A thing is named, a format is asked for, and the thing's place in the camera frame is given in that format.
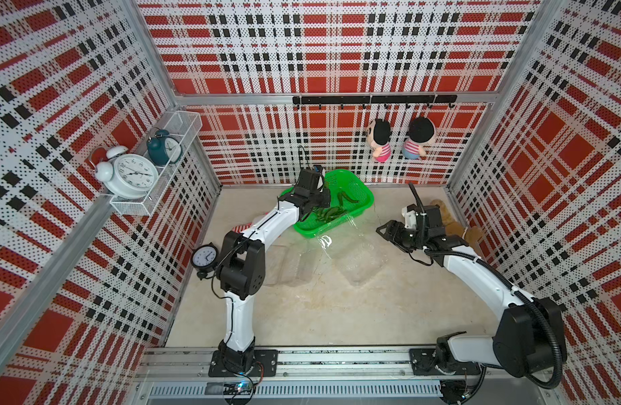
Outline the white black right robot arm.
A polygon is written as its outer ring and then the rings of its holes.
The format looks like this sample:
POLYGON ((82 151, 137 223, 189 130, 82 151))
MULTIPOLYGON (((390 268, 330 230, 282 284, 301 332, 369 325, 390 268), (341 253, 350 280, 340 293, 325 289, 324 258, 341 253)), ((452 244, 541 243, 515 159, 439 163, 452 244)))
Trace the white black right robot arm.
POLYGON ((439 337, 433 368, 452 373, 457 366, 475 363, 503 369, 543 389, 557 388, 567 360, 560 307, 514 285, 461 236, 447 234, 438 207, 411 204, 402 215, 402 221, 379 226, 377 234, 404 253, 425 253, 431 263, 465 283, 499 321, 492 336, 454 332, 439 337))

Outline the clear plastic clamshell with peppers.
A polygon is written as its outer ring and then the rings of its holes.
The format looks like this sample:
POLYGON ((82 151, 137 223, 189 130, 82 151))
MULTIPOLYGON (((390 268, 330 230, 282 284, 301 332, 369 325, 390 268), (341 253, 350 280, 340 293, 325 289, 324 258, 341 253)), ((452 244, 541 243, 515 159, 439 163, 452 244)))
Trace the clear plastic clamshell with peppers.
POLYGON ((332 270, 344 276, 354 287, 369 283, 388 262, 386 253, 359 231, 336 229, 321 235, 318 241, 332 270))

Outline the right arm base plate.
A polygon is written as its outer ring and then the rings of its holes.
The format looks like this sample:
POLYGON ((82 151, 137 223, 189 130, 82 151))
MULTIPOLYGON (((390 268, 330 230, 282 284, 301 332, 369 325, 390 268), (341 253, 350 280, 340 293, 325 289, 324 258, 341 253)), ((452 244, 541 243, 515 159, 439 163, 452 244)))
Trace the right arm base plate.
POLYGON ((439 362, 435 347, 421 347, 409 350, 409 362, 415 376, 479 376, 481 369, 476 363, 439 362))

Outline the small green pepper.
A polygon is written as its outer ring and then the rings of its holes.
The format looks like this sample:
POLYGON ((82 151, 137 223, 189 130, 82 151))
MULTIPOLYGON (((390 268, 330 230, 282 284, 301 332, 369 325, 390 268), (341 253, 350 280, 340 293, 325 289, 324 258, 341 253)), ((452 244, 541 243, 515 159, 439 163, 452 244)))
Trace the small green pepper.
POLYGON ((345 201, 347 201, 350 204, 358 204, 359 203, 359 200, 356 200, 356 199, 354 199, 352 197, 349 197, 349 195, 346 192, 344 192, 344 191, 339 192, 337 194, 337 198, 339 199, 339 205, 340 206, 343 206, 345 201))
POLYGON ((330 207, 326 209, 317 208, 315 210, 317 220, 323 224, 330 223, 344 214, 346 214, 346 210, 342 207, 330 207))

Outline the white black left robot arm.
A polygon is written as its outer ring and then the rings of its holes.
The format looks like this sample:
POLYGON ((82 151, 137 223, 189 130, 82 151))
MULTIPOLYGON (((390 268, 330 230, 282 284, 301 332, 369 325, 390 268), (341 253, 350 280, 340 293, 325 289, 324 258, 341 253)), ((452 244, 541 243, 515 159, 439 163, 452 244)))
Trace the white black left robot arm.
POLYGON ((219 343, 220 364, 232 374, 247 374, 255 363, 254 296, 266 278, 268 248, 288 228, 306 220, 316 208, 327 208, 331 192, 326 171, 313 165, 300 172, 292 189, 246 231, 229 231, 214 271, 226 303, 226 332, 219 343))

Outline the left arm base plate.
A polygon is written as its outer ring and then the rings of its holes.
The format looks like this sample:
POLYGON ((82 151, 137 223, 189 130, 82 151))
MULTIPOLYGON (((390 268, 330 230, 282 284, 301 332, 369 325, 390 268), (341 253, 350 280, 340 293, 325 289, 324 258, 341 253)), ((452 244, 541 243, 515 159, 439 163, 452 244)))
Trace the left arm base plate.
MULTIPOLYGON (((258 379, 261 376, 274 377, 277 371, 277 364, 278 350, 257 349, 254 354, 254 361, 247 375, 253 379, 258 379)), ((238 368, 221 360, 221 353, 219 350, 214 351, 209 366, 208 377, 231 377, 239 376, 239 374, 238 368)))

